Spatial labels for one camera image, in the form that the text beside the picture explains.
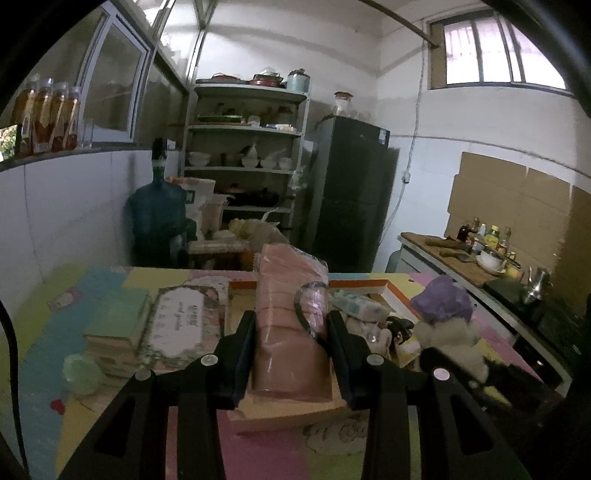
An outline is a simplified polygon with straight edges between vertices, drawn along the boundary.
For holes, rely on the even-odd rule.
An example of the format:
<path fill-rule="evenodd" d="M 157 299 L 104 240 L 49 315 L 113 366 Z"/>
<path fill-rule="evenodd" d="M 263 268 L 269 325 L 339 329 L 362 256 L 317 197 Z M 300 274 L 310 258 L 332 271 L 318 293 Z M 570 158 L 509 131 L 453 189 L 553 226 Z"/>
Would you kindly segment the white plush bunny toy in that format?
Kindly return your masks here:
<path fill-rule="evenodd" d="M 421 348 L 438 350 L 474 381 L 484 384 L 489 368 L 476 347 L 480 336 L 472 323 L 468 292 L 449 276 L 440 275 L 412 298 L 411 307 L 420 318 L 413 334 Z"/>

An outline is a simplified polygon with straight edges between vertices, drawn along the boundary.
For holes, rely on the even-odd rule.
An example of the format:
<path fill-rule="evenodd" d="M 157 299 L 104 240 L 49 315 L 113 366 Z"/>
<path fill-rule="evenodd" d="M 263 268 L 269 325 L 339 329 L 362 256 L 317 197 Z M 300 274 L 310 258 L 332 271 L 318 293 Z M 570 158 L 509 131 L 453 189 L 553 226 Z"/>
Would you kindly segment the green floral tissue pack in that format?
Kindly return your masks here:
<path fill-rule="evenodd" d="M 342 313 L 366 323 L 385 322 L 391 313 L 390 309 L 367 296 L 342 289 L 332 291 L 331 302 Z"/>

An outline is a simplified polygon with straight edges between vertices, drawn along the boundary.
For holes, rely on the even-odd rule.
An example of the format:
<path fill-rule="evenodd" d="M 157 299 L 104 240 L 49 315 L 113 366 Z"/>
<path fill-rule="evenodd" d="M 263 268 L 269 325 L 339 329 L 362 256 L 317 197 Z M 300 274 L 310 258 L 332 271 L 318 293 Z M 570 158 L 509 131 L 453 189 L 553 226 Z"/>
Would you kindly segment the pink tissue pack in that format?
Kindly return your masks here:
<path fill-rule="evenodd" d="M 304 332 L 325 347 L 329 270 L 324 262 L 288 244 L 263 247 L 256 287 L 256 334 L 270 346 L 283 329 Z"/>

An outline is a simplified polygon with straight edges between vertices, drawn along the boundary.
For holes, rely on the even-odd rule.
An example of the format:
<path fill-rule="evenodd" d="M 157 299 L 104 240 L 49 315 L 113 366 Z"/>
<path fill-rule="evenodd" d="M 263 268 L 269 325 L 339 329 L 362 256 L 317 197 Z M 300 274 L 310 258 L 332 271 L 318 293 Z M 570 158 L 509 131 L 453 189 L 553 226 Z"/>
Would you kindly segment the yellow white doll toy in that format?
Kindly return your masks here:
<path fill-rule="evenodd" d="M 392 335 L 390 353 L 400 367 L 411 363 L 421 351 L 421 345 L 413 335 L 414 326 L 406 318 L 390 316 L 387 319 L 387 328 Z"/>

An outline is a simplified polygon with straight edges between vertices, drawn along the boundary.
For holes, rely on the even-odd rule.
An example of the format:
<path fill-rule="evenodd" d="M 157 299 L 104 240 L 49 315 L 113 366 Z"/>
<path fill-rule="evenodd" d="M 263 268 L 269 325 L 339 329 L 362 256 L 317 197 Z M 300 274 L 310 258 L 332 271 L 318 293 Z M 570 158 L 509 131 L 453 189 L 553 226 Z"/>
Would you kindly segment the pale green soft ball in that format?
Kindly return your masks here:
<path fill-rule="evenodd" d="M 103 373 L 95 360 L 87 355 L 68 355 L 63 362 L 62 376 L 68 390 L 77 396 L 95 393 L 102 384 Z"/>

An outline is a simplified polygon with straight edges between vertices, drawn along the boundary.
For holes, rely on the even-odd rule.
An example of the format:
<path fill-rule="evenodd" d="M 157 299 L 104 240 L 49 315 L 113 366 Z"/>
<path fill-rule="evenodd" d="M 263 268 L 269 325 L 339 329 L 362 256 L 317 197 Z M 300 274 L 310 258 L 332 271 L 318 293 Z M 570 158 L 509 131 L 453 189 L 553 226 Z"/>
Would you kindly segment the colourful play mat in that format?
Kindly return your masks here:
<path fill-rule="evenodd" d="M 62 307 L 55 297 L 35 296 L 20 312 L 16 322 L 20 408 L 26 455 L 35 478 L 53 478 L 61 443 L 71 440 L 75 451 L 100 417 L 89 417 L 73 407 L 58 413 L 51 406 L 65 390 L 61 376 L 64 359 L 81 351 L 83 330 L 96 307 L 106 296 L 133 280 L 162 285 L 167 278 L 164 270 L 139 269 L 127 274 L 92 270 L 70 287 L 74 296 L 71 304 Z M 221 412 L 217 420 L 224 479 L 315 479 L 321 476 L 320 469 L 308 464 L 312 452 L 301 436 L 266 433 L 232 440 L 228 422 L 222 420 Z M 368 434 L 363 438 L 361 454 L 325 456 L 329 478 L 363 479 L 367 437 Z"/>

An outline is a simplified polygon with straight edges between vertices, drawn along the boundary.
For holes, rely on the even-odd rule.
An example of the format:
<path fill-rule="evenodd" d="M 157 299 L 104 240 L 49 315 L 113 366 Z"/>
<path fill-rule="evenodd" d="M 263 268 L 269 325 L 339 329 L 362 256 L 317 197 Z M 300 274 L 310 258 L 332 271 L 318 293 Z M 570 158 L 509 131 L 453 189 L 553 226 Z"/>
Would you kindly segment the green box stack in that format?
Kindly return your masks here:
<path fill-rule="evenodd" d="M 139 346 L 151 310 L 144 289 L 120 289 L 96 307 L 83 337 L 89 355 L 109 376 L 130 378 L 139 368 Z"/>

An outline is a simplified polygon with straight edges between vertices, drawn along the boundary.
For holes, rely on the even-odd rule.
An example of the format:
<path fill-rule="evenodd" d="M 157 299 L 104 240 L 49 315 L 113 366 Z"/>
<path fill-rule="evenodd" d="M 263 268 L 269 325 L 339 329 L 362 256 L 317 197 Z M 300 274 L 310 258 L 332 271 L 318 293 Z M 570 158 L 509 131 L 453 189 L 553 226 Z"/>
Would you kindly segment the metal kettle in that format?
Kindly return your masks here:
<path fill-rule="evenodd" d="M 531 304 L 543 299 L 545 291 L 552 285 L 550 280 L 550 271 L 543 267 L 538 267 L 533 273 L 529 268 L 528 279 L 522 290 L 521 300 L 524 304 Z"/>

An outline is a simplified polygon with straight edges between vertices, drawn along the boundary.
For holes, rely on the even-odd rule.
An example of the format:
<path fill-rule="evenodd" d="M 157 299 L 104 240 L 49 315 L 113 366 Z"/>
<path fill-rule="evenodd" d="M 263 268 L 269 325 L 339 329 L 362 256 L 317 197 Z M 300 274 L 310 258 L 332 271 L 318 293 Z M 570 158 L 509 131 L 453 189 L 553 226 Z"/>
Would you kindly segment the floral wet wipes pack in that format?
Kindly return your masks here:
<path fill-rule="evenodd" d="M 163 288 L 148 315 L 139 360 L 156 372 L 182 369 L 214 352 L 223 337 L 223 328 L 224 307 L 215 288 Z"/>

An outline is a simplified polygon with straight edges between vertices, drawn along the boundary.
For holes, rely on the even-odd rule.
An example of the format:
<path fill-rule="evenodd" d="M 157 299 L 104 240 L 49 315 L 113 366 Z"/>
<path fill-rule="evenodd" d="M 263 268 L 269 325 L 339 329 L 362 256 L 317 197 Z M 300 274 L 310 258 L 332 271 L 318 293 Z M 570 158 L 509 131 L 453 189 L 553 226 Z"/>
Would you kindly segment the white bowl on counter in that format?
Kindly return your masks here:
<path fill-rule="evenodd" d="M 506 261 L 499 258 L 494 253 L 488 253 L 486 251 L 482 251 L 476 257 L 476 263 L 487 273 L 500 276 L 505 273 L 505 263 Z"/>

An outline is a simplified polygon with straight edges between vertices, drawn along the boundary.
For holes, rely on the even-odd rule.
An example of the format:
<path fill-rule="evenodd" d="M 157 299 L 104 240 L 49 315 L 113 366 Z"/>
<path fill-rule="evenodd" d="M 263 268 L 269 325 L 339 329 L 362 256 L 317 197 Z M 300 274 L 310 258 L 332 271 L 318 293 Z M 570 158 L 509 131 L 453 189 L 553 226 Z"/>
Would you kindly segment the wooden counter top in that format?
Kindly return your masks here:
<path fill-rule="evenodd" d="M 406 250 L 420 257 L 432 269 L 456 275 L 478 288 L 488 281 L 506 276 L 504 264 L 498 271 L 482 266 L 475 255 L 453 248 L 452 241 L 440 237 L 403 232 L 400 241 Z"/>

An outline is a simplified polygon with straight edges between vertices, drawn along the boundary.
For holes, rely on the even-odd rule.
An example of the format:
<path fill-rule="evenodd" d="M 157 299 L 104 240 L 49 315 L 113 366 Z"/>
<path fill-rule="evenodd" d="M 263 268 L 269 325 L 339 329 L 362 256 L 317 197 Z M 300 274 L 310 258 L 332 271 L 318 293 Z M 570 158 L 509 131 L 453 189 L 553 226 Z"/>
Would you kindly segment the orange-rimmed cardboard tray box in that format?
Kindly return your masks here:
<path fill-rule="evenodd" d="M 332 290 L 366 294 L 394 313 L 412 322 L 418 318 L 410 300 L 424 287 L 407 274 L 370 274 L 356 278 L 339 275 Z M 342 400 L 329 358 L 304 332 L 283 329 L 270 346 L 257 335 L 256 364 L 245 398 L 235 410 L 225 412 L 236 434 L 304 427 L 308 424 L 345 418 L 352 411 Z"/>

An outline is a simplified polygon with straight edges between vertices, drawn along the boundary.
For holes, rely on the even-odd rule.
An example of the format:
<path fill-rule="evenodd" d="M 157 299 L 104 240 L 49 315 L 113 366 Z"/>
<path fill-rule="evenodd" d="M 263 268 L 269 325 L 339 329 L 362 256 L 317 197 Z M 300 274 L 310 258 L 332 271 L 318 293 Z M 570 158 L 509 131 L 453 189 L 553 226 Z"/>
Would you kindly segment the blue water jug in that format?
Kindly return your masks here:
<path fill-rule="evenodd" d="M 127 200 L 130 214 L 131 262 L 136 267 L 185 269 L 188 243 L 197 224 L 186 216 L 187 192 L 164 179 L 167 141 L 156 137 L 151 147 L 152 181 Z"/>

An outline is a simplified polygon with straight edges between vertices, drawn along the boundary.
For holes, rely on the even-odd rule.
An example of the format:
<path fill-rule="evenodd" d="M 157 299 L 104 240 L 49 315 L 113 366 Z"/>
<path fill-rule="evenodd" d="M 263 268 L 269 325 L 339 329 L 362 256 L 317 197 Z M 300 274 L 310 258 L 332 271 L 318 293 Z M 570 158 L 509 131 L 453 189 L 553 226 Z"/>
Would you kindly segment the plastic bag on floor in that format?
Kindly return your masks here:
<path fill-rule="evenodd" d="M 236 238 L 249 242 L 249 249 L 260 253 L 263 247 L 272 244 L 290 244 L 290 240 L 281 233 L 274 223 L 267 222 L 266 212 L 261 219 L 233 219 L 228 224 L 228 230 Z"/>

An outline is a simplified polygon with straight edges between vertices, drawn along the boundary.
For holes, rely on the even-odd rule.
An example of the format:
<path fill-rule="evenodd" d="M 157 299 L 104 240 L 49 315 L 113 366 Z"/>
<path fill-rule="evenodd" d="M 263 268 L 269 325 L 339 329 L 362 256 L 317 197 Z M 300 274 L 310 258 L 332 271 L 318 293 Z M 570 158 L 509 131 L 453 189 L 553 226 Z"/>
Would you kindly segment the black refrigerator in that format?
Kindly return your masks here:
<path fill-rule="evenodd" d="M 389 141 L 388 130 L 353 118 L 331 116 L 318 124 L 303 249 L 332 272 L 372 270 L 398 161 Z"/>

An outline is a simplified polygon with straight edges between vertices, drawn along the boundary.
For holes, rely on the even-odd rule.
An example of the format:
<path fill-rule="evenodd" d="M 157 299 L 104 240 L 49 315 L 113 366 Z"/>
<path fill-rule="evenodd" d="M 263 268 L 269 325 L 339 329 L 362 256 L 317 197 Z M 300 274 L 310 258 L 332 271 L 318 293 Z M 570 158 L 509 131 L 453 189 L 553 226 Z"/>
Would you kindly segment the brown liquid bottle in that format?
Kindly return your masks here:
<path fill-rule="evenodd" d="M 80 86 L 73 86 L 67 98 L 67 116 L 63 142 L 63 147 L 67 151 L 74 150 L 78 143 L 80 90 Z"/>
<path fill-rule="evenodd" d="M 62 148 L 64 125 L 67 110 L 69 85 L 58 82 L 51 101 L 50 109 L 50 151 L 59 152 Z"/>
<path fill-rule="evenodd" d="M 17 127 L 14 153 L 17 158 L 31 154 L 32 117 L 40 75 L 29 76 L 19 92 L 11 115 L 11 123 Z"/>
<path fill-rule="evenodd" d="M 52 98 L 53 79 L 49 77 L 41 81 L 34 103 L 32 137 L 34 154 L 49 150 Z"/>

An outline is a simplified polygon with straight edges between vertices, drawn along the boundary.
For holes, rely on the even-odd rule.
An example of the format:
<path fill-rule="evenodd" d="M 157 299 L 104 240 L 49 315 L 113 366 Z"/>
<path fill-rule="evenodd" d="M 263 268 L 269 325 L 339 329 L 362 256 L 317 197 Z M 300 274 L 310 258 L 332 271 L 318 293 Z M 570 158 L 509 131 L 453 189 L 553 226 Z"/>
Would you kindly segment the metal storage shelf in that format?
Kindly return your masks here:
<path fill-rule="evenodd" d="M 222 223 L 266 219 L 293 236 L 310 95 L 238 79 L 199 79 L 186 112 L 180 172 L 226 196 Z"/>

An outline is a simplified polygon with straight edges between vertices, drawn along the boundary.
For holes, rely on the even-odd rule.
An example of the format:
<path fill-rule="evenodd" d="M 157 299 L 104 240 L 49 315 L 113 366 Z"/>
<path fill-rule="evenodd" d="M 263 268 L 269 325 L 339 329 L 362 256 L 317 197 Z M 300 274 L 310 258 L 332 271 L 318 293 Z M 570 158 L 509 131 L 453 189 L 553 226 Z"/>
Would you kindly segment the glass jar on fridge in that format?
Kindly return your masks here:
<path fill-rule="evenodd" d="M 349 116 L 349 108 L 353 100 L 353 94 L 345 91 L 336 91 L 335 97 L 335 111 L 334 114 L 337 116 Z"/>

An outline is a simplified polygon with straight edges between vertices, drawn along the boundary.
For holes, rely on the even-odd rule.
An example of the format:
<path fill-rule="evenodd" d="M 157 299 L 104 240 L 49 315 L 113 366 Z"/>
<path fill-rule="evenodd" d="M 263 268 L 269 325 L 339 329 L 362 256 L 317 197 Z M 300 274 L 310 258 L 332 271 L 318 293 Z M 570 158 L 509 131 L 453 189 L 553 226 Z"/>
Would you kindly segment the teal pot on shelf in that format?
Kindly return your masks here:
<path fill-rule="evenodd" d="M 310 92 L 311 77 L 304 69 L 296 69 L 287 75 L 286 88 L 290 92 L 308 94 Z"/>

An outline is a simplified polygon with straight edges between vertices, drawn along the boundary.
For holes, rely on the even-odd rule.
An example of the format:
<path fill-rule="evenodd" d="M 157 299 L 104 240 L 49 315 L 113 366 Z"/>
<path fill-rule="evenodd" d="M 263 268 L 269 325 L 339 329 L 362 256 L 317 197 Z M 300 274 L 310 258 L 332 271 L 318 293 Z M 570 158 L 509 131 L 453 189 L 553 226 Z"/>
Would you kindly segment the cardboard sheet on wall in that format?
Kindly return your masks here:
<path fill-rule="evenodd" d="M 590 293 L 590 194 L 539 170 L 464 152 L 445 231 L 476 218 L 512 230 L 510 249 L 524 267 L 545 267 L 558 295 L 577 305 Z"/>

